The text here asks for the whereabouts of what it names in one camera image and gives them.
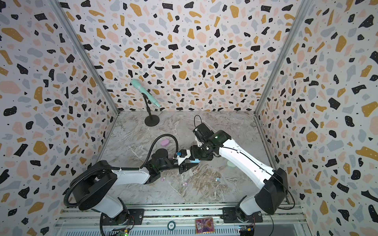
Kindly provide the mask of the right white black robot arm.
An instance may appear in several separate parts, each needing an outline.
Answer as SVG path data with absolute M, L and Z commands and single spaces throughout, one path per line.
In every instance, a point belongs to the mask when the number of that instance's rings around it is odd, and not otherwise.
M 201 143 L 195 159 L 200 160 L 204 155 L 217 154 L 239 168 L 259 188 L 258 193 L 244 197 L 235 207 L 238 220 L 246 222 L 257 212 L 269 215 L 275 213 L 289 194 L 287 173 L 282 168 L 275 170 L 260 162 L 222 130 L 214 133 L 196 128 L 194 134 Z

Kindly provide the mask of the mint green earbud case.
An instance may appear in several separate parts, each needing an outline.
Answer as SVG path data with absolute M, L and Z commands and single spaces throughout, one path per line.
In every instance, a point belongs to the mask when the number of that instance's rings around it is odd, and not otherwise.
M 236 167 L 236 165 L 233 164 L 231 161 L 228 161 L 228 162 L 227 162 L 227 165 L 228 165 L 229 167 L 231 167 L 231 168 L 235 168 L 235 167 Z

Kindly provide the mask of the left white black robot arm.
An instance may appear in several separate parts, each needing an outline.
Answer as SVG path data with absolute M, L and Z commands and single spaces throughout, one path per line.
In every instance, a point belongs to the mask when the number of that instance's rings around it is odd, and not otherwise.
M 100 161 L 77 177 L 65 195 L 66 206 L 78 207 L 116 218 L 129 214 L 120 198 L 108 193 L 113 186 L 127 184 L 150 184 L 160 179 L 161 172 L 178 169 L 182 174 L 200 162 L 190 150 L 183 149 L 169 158 L 166 149 L 161 148 L 150 155 L 142 168 L 113 167 L 107 161 Z

